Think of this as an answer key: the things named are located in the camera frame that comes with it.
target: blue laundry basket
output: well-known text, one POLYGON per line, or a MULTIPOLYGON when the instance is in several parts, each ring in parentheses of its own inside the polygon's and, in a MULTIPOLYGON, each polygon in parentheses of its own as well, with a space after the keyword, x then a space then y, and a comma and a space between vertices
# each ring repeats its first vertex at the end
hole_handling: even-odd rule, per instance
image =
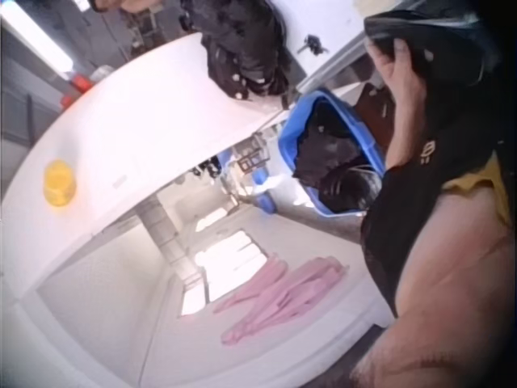
MULTIPOLYGON (((327 100, 338 112, 341 119, 345 122, 352 134, 357 139, 361 149, 363 150, 368 161, 379 176, 385 173, 385 165, 380 151, 373 136, 368 131, 367 126, 355 114, 354 109, 338 99, 335 95, 326 90, 318 90, 300 98, 296 106, 292 109, 289 118, 285 122, 284 129, 280 134, 278 140, 278 147, 282 158, 288 165, 289 169, 294 172, 295 160, 298 155, 298 137, 305 131, 305 123, 309 119, 313 111, 313 105, 317 99, 327 100)), ((350 211, 345 213, 334 213, 328 209, 317 197, 317 190, 308 188, 302 184, 302 187, 307 192, 310 200, 314 204, 314 208, 318 213, 325 217, 340 217, 344 215, 351 215, 362 213, 362 211, 350 211)))

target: yellow container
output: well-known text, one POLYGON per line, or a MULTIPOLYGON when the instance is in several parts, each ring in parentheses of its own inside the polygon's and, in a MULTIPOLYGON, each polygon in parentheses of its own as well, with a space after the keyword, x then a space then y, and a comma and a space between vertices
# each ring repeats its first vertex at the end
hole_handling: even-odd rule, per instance
POLYGON ((74 171, 66 162, 51 162, 44 173, 44 195, 54 206, 65 206, 74 198, 76 189, 74 171))

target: hand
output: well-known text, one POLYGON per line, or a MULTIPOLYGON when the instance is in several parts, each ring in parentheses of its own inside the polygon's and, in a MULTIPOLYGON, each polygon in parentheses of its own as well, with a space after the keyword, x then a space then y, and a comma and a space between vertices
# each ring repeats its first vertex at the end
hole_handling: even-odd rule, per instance
POLYGON ((368 40, 366 49, 385 84, 391 90, 398 108, 419 111, 427 95, 426 83, 413 71, 411 52, 406 42, 395 39, 395 60, 383 54, 368 40))

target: forearm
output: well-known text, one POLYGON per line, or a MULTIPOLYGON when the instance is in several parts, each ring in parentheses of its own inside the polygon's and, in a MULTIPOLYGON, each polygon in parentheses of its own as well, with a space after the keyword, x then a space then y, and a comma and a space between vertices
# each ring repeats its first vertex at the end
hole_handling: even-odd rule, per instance
POLYGON ((420 104, 418 106, 397 105, 393 138, 386 154, 386 170, 409 162, 422 135, 423 125, 423 104, 421 107, 420 104))

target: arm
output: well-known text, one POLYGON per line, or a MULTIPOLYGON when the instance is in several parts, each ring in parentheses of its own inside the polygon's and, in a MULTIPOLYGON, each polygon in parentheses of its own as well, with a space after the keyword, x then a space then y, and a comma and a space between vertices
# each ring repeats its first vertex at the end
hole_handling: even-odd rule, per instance
POLYGON ((424 125, 426 84, 414 73, 411 54, 403 40, 395 40, 395 60, 384 55, 371 41, 367 51, 395 99, 395 129, 386 154, 386 170, 412 158, 424 125))

